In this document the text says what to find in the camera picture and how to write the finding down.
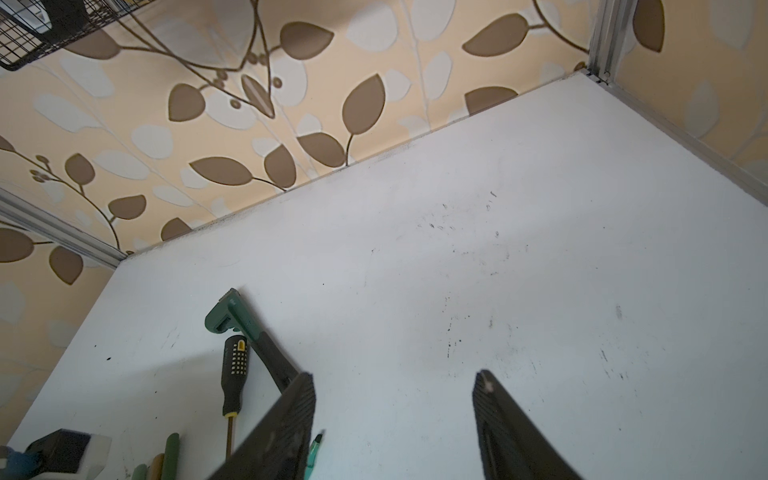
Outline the green highlighter pen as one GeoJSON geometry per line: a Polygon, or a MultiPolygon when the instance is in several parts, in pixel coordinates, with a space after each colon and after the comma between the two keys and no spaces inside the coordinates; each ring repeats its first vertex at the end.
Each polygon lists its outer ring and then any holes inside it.
{"type": "Polygon", "coordinates": [[[312,473],[314,471],[314,468],[316,466],[317,457],[319,454],[320,447],[323,442],[325,431],[320,431],[313,439],[312,443],[310,444],[308,457],[306,461],[306,467],[304,472],[304,480],[310,480],[312,473]]]}

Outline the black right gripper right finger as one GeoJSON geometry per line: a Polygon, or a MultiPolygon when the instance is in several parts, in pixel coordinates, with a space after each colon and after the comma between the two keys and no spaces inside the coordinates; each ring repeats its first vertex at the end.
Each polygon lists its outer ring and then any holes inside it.
{"type": "Polygon", "coordinates": [[[472,404],[487,479],[580,477],[492,372],[481,370],[476,374],[472,404]]]}

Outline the brown wooden pen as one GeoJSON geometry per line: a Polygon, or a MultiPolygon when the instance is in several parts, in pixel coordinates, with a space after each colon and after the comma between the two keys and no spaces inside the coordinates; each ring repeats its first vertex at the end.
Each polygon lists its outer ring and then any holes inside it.
{"type": "Polygon", "coordinates": [[[147,480],[160,480],[162,477],[163,463],[165,455],[163,453],[157,454],[149,464],[147,470],[147,480]]]}

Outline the light green pen cap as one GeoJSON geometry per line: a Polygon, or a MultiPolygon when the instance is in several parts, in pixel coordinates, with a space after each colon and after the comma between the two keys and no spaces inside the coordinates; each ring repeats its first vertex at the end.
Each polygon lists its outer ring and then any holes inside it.
{"type": "Polygon", "coordinates": [[[139,464],[132,471],[130,480],[146,480],[147,478],[148,466],[146,464],[139,464]]]}

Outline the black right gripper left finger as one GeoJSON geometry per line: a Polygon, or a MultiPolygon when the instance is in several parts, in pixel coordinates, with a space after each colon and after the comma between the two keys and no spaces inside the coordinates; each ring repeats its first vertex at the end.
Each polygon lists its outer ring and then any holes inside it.
{"type": "Polygon", "coordinates": [[[212,480],[305,477],[316,407],[313,376],[300,373],[212,480]]]}

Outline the grey green fountain pen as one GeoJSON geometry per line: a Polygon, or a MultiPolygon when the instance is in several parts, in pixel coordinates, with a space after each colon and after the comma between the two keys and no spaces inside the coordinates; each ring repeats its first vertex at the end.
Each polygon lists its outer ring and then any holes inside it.
{"type": "Polygon", "coordinates": [[[180,435],[170,434],[165,443],[164,459],[161,468],[161,480],[176,480],[180,455],[180,435]]]}

